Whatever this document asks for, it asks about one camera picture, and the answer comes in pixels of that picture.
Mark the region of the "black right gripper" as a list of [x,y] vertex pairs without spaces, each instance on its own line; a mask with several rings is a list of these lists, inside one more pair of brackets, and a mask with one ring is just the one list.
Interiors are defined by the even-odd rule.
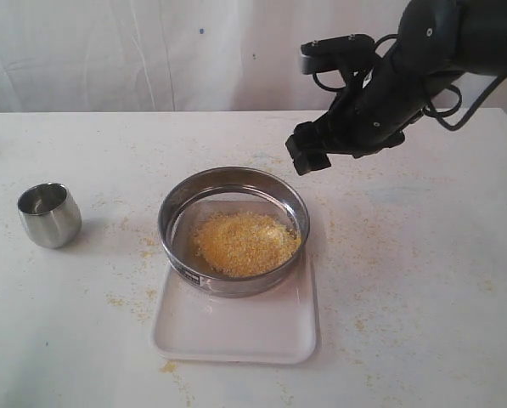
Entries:
[[285,141],[298,175],[331,167],[329,154],[355,158],[403,143],[403,129],[425,105],[427,75],[401,61],[378,59],[362,65],[340,60],[345,87],[313,122],[299,123]]

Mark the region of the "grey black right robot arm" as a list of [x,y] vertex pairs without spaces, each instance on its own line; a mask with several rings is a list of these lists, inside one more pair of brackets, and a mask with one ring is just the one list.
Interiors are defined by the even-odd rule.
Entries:
[[301,46],[304,74],[336,71],[344,84],[319,119],[298,124],[287,139],[297,173],[328,168],[332,154],[360,158],[396,147],[424,116],[457,131],[433,99],[455,91],[466,73],[492,78],[484,96],[507,79],[507,1],[412,1],[389,40],[384,54],[364,34]]

